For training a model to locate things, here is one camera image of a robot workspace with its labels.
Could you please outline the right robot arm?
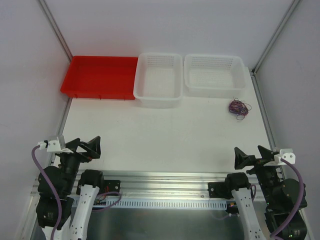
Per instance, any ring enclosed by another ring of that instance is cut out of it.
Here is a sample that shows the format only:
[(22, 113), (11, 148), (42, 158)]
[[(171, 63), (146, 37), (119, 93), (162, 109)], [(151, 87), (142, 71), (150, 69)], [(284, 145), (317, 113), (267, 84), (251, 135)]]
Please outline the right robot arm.
[(269, 150), (258, 147), (260, 158), (247, 155), (235, 147), (234, 168), (225, 178), (224, 191), (235, 200), (244, 238), (265, 240), (266, 236), (258, 222), (253, 206), (255, 193), (248, 175), (255, 175), (264, 201), (265, 223), (270, 232), (270, 240), (303, 240), (307, 236), (307, 226), (300, 210), (307, 207), (306, 185), (294, 166), (296, 155), (291, 148)]

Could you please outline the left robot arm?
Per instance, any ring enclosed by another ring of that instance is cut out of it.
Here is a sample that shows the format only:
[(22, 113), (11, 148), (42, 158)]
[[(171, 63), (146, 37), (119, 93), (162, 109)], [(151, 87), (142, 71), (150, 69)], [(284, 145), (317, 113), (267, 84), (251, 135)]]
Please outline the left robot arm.
[[(36, 158), (37, 150), (46, 150), (60, 158), (58, 166), (42, 168)], [(105, 189), (104, 175), (99, 170), (85, 170), (78, 183), (75, 215), (72, 216), (74, 198), (71, 197), (80, 165), (101, 157), (101, 138), (88, 142), (76, 138), (65, 142), (64, 137), (39, 142), (31, 157), (40, 174), (38, 176), (39, 201), (36, 207), (38, 225), (47, 240), (85, 240), (89, 219), (96, 197)]]

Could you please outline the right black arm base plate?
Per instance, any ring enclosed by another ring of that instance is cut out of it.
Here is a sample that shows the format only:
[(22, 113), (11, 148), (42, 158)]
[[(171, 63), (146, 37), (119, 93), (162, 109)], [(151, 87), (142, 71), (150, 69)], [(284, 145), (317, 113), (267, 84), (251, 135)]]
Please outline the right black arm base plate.
[(227, 199), (229, 197), (229, 190), (224, 182), (209, 182), (207, 186), (209, 198)]

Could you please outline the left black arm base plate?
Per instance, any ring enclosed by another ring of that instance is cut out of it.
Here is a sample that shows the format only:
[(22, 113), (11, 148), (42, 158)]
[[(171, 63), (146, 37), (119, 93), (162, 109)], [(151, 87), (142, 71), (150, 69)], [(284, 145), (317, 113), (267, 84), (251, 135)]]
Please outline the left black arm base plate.
[(107, 196), (118, 196), (121, 189), (120, 180), (105, 180), (103, 184), (103, 193), (108, 193)]

